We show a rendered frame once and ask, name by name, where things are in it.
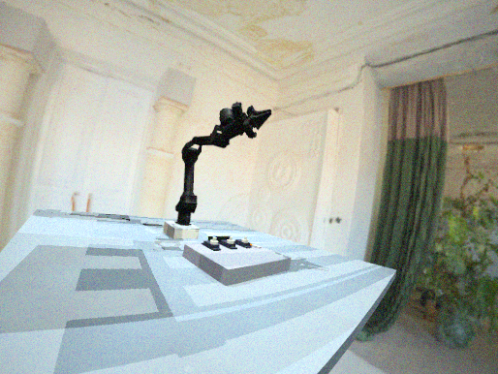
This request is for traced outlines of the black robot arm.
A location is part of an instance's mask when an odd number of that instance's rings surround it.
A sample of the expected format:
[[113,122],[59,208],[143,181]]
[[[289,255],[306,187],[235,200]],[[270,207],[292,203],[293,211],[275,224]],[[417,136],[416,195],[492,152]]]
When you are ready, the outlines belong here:
[[[180,197],[179,203],[175,206],[177,214],[177,222],[179,226],[191,226],[190,212],[195,212],[197,208],[198,197],[194,194],[194,167],[198,161],[199,155],[202,153],[203,145],[214,145],[219,148],[225,148],[230,145],[230,139],[237,136],[234,132],[232,123],[240,123],[244,121],[241,102],[233,103],[232,108],[225,108],[220,110],[220,125],[215,125],[210,136],[197,136],[187,141],[182,150],[182,160],[185,164],[184,175],[184,193]],[[221,131],[218,133],[217,131]],[[199,148],[193,148],[194,144]]]

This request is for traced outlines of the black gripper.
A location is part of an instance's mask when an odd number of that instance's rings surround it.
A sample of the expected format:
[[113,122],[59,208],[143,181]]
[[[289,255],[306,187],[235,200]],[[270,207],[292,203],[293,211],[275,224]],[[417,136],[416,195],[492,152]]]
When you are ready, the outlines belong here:
[[232,123],[232,127],[238,136],[243,136],[243,133],[245,133],[249,139],[253,139],[257,136],[257,133],[253,131],[253,127],[257,128],[259,131],[262,125],[265,124],[270,117],[271,109],[256,111],[253,106],[250,106],[246,113],[243,114],[244,121],[235,124]]

